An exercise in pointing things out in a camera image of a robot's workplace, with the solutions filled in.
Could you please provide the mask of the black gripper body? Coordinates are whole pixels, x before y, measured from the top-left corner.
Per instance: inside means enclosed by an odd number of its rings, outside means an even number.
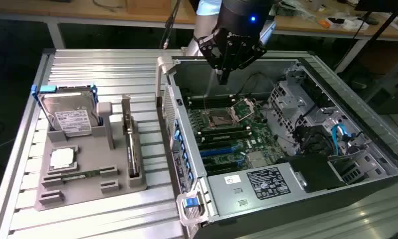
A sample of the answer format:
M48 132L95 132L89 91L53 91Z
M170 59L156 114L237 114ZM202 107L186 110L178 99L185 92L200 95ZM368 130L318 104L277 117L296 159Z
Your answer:
M266 43L276 28L276 17L270 12L273 5L273 0L224 0L214 27L214 41L222 43L232 34L258 38Z

